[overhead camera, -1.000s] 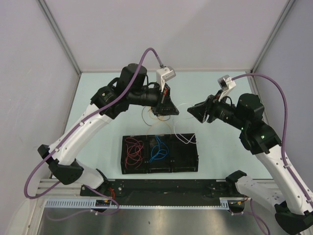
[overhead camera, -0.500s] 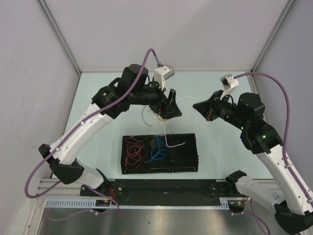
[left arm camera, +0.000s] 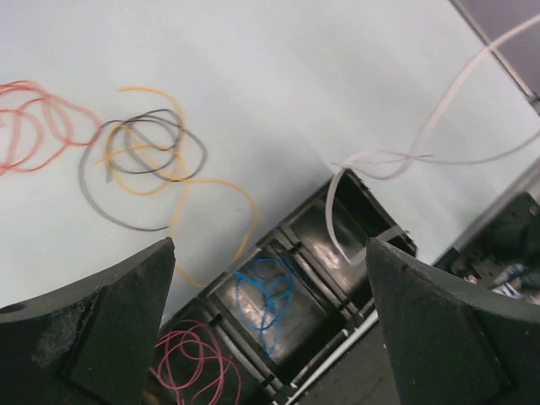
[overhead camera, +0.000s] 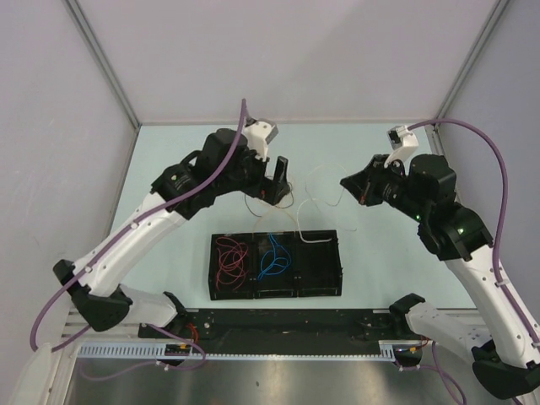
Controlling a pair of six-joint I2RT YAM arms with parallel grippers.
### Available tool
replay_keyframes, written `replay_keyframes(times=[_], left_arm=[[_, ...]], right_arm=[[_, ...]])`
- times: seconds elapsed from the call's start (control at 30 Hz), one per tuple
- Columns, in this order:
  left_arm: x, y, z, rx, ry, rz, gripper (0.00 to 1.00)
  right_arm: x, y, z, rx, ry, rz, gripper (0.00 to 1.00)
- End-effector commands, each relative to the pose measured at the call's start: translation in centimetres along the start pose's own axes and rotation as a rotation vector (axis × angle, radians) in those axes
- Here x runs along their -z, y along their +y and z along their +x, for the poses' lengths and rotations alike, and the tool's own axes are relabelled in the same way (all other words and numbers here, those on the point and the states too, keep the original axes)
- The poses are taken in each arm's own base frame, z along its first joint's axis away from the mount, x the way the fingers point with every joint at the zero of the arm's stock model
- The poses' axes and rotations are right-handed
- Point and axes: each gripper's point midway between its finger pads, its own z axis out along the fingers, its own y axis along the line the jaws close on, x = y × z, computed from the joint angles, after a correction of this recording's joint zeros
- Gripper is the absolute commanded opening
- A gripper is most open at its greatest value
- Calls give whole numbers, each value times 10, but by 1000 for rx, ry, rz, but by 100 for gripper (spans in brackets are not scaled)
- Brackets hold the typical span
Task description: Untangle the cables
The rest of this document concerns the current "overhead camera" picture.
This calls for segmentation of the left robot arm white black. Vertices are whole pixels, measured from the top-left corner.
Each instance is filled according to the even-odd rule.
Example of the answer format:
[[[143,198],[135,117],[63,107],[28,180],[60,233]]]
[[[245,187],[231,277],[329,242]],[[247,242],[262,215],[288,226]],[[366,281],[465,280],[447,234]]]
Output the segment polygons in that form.
[[[277,135],[268,121],[252,121],[240,132],[220,128],[209,134],[202,149],[163,171],[116,232],[77,261],[54,266],[90,328],[104,332],[133,321],[154,325],[171,338],[185,331],[184,307],[172,293],[150,294],[122,280],[154,245],[217,197],[242,192],[273,206],[280,203],[290,192],[287,159],[278,157],[273,176],[266,175],[268,145]]]

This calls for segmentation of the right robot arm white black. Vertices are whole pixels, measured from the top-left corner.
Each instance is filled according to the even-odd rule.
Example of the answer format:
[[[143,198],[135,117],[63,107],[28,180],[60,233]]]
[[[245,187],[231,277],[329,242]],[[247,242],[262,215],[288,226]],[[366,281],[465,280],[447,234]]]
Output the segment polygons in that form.
[[[390,308],[389,327],[398,338],[431,338],[472,366],[478,382],[498,399],[525,397],[539,388],[539,352],[505,296],[513,285],[494,266],[494,242],[484,222],[456,201],[456,173],[445,157],[420,154],[405,168],[376,154],[340,184],[360,205],[387,203],[415,220],[418,237],[456,276],[486,326],[462,324],[409,294]]]

